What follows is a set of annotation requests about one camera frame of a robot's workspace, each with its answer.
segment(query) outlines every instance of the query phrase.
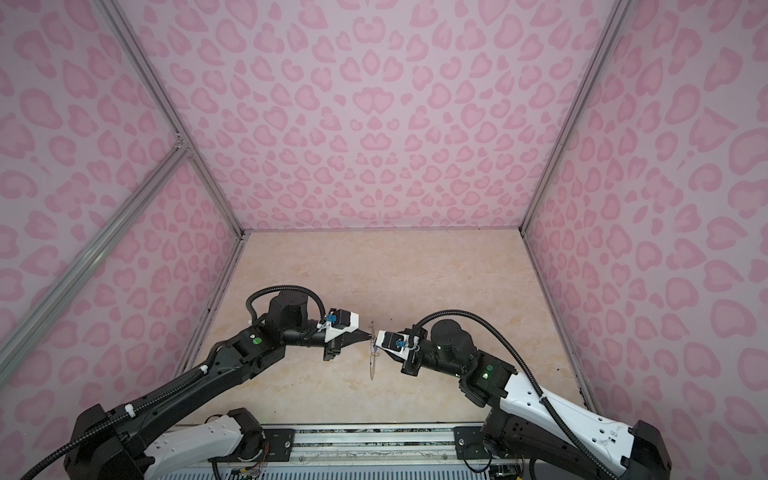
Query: metal beam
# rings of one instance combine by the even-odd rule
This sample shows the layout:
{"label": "metal beam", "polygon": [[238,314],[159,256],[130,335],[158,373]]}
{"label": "metal beam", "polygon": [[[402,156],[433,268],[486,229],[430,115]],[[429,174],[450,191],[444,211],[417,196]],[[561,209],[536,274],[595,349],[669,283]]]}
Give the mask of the metal beam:
{"label": "metal beam", "polygon": [[571,105],[571,110],[568,111],[568,115],[565,117],[563,128],[560,129],[558,138],[554,143],[552,152],[547,159],[544,172],[541,174],[536,188],[531,199],[531,204],[528,205],[528,209],[523,216],[523,222],[520,226],[520,231],[525,236],[528,232],[528,228],[531,226],[533,216],[541,203],[541,199],[544,197],[544,193],[550,184],[550,179],[554,168],[560,163],[563,158],[563,153],[566,150],[566,145],[571,139],[571,136],[576,131],[578,121],[581,115],[587,109],[589,98],[592,96],[592,92],[598,86],[600,77],[608,66],[611,56],[614,53],[616,44],[621,38],[621,32],[624,30],[624,26],[627,24],[630,18],[630,13],[637,4],[637,0],[617,0],[614,3],[611,13],[608,15],[608,20],[603,28],[603,32],[598,40],[598,46],[595,48],[592,58],[589,61],[587,70],[584,74],[584,79],[579,85],[576,92],[576,98]]}
{"label": "metal beam", "polygon": [[181,355],[181,360],[176,367],[174,376],[179,376],[194,366],[197,354],[200,352],[200,348],[205,342],[205,337],[208,335],[208,330],[210,329],[211,324],[213,324],[214,318],[216,318],[219,306],[221,305],[221,300],[224,298],[227,287],[232,280],[232,276],[237,268],[237,262],[243,254],[243,249],[248,242],[249,235],[250,233],[245,233],[240,239],[235,239],[232,251],[227,257],[227,263],[225,263],[224,269],[219,275],[219,279],[211,290],[208,303],[200,314],[200,319],[197,321],[197,325],[192,332],[192,337],[187,341],[187,347]]}
{"label": "metal beam", "polygon": [[109,24],[110,29],[114,33],[115,38],[120,42],[123,51],[125,52],[128,60],[131,61],[139,78],[144,86],[147,88],[149,95],[154,99],[157,108],[163,115],[163,119],[168,123],[170,129],[176,134],[180,141],[186,141],[192,150],[192,165],[197,172],[200,179],[203,181],[205,189],[208,194],[214,200],[217,208],[221,212],[221,215],[230,225],[230,228],[234,230],[235,234],[240,237],[243,235],[243,228],[240,225],[235,216],[234,211],[224,193],[219,188],[219,185],[211,175],[208,166],[205,164],[200,151],[194,143],[192,135],[184,126],[184,122],[181,120],[181,116],[176,110],[173,101],[170,99],[170,95],[163,87],[163,83],[157,72],[154,70],[152,64],[149,62],[144,49],[141,47],[141,43],[134,32],[131,23],[125,16],[125,12],[118,4],[118,0],[93,0],[97,8],[101,11],[101,14]]}
{"label": "metal beam", "polygon": [[581,393],[581,398],[584,399],[584,406],[587,408],[587,410],[592,412],[596,412],[598,414],[603,413],[599,409],[600,404],[594,401],[596,397],[594,396],[592,385],[587,380],[587,375],[584,373],[584,366],[581,364],[581,360],[576,354],[576,349],[573,342],[571,341],[571,337],[568,335],[568,331],[565,329],[565,322],[563,322],[563,318],[560,315],[560,312],[558,312],[558,305],[554,301],[554,296],[552,296],[552,292],[549,291],[549,287],[541,277],[541,266],[539,266],[538,261],[536,260],[536,256],[533,254],[533,250],[528,244],[528,238],[525,235],[522,237],[523,245],[525,245],[525,251],[528,252],[528,258],[531,259],[531,265],[533,266],[534,272],[536,272],[536,280],[538,280],[538,285],[541,288],[541,292],[544,294],[544,300],[547,303],[547,307],[549,307],[549,313],[552,315],[552,319],[554,320],[554,329],[558,332],[558,336],[560,336],[560,342],[563,345],[565,355],[571,362],[571,369],[573,370],[574,377],[576,378],[576,384],[578,385],[579,392]]}
{"label": "metal beam", "polygon": [[8,342],[0,348],[0,387],[43,339],[61,311],[80,292],[185,158],[190,158],[189,150],[186,143],[180,142],[70,263],[45,297],[18,321]]}

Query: pink patterned wall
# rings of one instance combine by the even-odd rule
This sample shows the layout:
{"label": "pink patterned wall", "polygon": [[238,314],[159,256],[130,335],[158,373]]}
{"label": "pink patterned wall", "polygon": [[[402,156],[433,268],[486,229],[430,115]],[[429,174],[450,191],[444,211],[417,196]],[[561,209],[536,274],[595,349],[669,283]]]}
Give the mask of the pink patterned wall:
{"label": "pink patterned wall", "polygon": [[515,226],[610,0],[122,2],[245,227]]}
{"label": "pink patterned wall", "polygon": [[0,344],[170,150],[88,0],[0,5]]}
{"label": "pink patterned wall", "polygon": [[182,165],[0,392],[0,476],[66,443],[84,409],[170,380],[232,246]]}
{"label": "pink patterned wall", "polygon": [[768,476],[768,3],[644,0],[535,221],[607,415]]}

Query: beige marble tabletop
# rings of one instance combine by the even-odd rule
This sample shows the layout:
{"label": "beige marble tabletop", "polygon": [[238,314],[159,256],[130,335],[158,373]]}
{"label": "beige marble tabletop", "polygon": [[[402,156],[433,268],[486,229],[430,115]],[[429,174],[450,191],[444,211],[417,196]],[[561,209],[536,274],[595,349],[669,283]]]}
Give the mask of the beige marble tabletop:
{"label": "beige marble tabletop", "polygon": [[[488,320],[515,346],[545,388],[581,404],[568,358],[517,230],[394,230],[252,233],[199,360],[250,318],[245,299],[265,286],[314,290],[326,308],[357,312],[360,324],[410,327],[437,310],[461,309]],[[271,296],[254,306],[266,311]],[[310,318],[318,317],[310,300]],[[480,325],[458,319],[475,345],[514,364]],[[321,349],[291,346],[285,359],[216,397],[185,422],[247,407],[262,423],[482,421],[454,377],[423,369],[418,377],[382,354],[369,378],[369,344],[323,362]]]}

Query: robotic arm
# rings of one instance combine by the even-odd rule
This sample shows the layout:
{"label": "robotic arm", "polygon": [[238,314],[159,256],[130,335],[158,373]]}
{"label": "robotic arm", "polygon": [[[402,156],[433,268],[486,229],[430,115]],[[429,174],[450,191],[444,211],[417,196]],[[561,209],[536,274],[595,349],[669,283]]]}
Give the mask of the robotic arm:
{"label": "robotic arm", "polygon": [[[422,326],[440,316],[465,316],[483,324],[523,369],[475,347],[452,319]],[[652,425],[607,419],[542,389],[515,349],[485,320],[461,310],[434,313],[400,333],[380,331],[376,345],[416,376],[423,368],[458,377],[458,387],[477,406],[491,406],[481,429],[483,445],[499,458],[523,455],[582,478],[669,480],[672,468],[664,440]]]}
{"label": "robotic arm", "polygon": [[[279,294],[270,301],[269,311],[258,317],[251,303],[275,292]],[[308,296],[319,307],[319,322],[307,319]],[[71,441],[23,480],[34,478],[61,456],[72,480],[153,480],[208,458],[234,455],[249,461],[266,452],[261,425],[245,409],[216,422],[166,431],[213,397],[281,360],[288,345],[323,347],[323,360],[331,360],[344,346],[371,338],[358,329],[356,313],[331,309],[326,315],[319,297],[300,286],[260,290],[248,298],[247,308],[251,325],[214,345],[199,366],[108,412],[96,405],[81,413]]]}

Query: pink leopard print wallpaper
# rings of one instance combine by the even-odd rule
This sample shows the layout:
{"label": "pink leopard print wallpaper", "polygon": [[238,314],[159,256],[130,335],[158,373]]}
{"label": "pink leopard print wallpaper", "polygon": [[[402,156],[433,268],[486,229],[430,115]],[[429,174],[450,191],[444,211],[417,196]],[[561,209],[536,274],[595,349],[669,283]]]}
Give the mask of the pink leopard print wallpaper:
{"label": "pink leopard print wallpaper", "polygon": [[[65,444],[84,409],[173,378],[232,246],[183,164],[0,392],[0,476]],[[46,475],[65,476],[61,462]]]}
{"label": "pink leopard print wallpaper", "polygon": [[125,0],[246,228],[516,226],[609,0]]}
{"label": "pink leopard print wallpaper", "polygon": [[531,235],[607,415],[768,477],[768,3],[640,3]]}
{"label": "pink leopard print wallpaper", "polygon": [[0,344],[170,150],[88,0],[0,5]]}

